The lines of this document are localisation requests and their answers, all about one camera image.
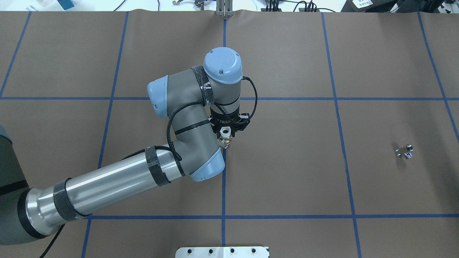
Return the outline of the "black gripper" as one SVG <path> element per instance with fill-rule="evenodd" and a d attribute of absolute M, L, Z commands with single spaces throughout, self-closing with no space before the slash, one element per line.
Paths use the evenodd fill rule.
<path fill-rule="evenodd" d="M 230 130 L 228 132 L 231 137 L 235 137 L 236 132 L 246 129 L 251 120 L 251 115 L 249 113 L 240 113 L 239 108 L 236 108 L 232 113 L 227 113 L 221 106 L 212 105 L 210 112 L 212 131 L 218 137 L 221 136 L 220 131 L 224 127 L 229 127 Z"/>

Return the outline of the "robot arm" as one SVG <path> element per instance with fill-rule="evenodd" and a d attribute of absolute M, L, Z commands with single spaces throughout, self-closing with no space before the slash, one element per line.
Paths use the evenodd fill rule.
<path fill-rule="evenodd" d="M 202 64 L 164 75 L 146 86 L 151 110 L 164 124 L 163 139 L 136 140 L 100 168 L 32 187 L 25 178 L 13 140 L 1 127 L 1 245 L 34 242 L 56 234 L 65 224 L 181 177 L 208 180 L 225 169 L 222 150 L 254 113 L 240 111 L 242 56 L 220 46 Z"/>

